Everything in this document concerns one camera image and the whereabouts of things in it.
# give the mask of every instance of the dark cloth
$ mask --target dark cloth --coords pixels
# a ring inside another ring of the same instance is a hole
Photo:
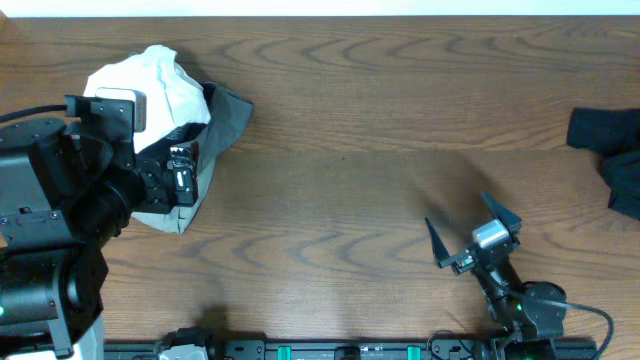
[[[605,158],[600,175],[612,190],[609,208],[640,220],[640,109],[575,109],[567,145]]]

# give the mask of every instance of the green tape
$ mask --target green tape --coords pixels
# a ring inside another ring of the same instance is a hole
[[[279,346],[278,347],[278,360],[291,360],[291,347]]]
[[[419,346],[407,347],[407,359],[408,360],[420,360],[422,350]]]

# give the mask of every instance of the gray cloth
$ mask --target gray cloth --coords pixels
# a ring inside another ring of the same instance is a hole
[[[131,215],[152,228],[177,234],[182,234],[187,229],[209,191],[216,168],[216,156],[231,147],[242,136],[253,112],[253,104],[242,99],[232,90],[215,83],[205,83],[203,87],[205,100],[211,113],[211,122],[193,140],[197,141],[200,147],[198,201],[193,207],[176,206],[166,215],[139,212]]]

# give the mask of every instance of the white background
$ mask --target white background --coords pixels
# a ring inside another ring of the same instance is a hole
[[[0,0],[0,10],[8,17],[639,15],[640,0]]]

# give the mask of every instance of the white cloth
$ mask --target white cloth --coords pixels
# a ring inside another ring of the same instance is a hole
[[[177,127],[208,124],[211,120],[202,86],[175,58],[175,51],[153,45],[142,54],[106,65],[89,76],[84,96],[95,96],[99,88],[137,90],[146,96],[146,129],[133,135],[136,154]]]

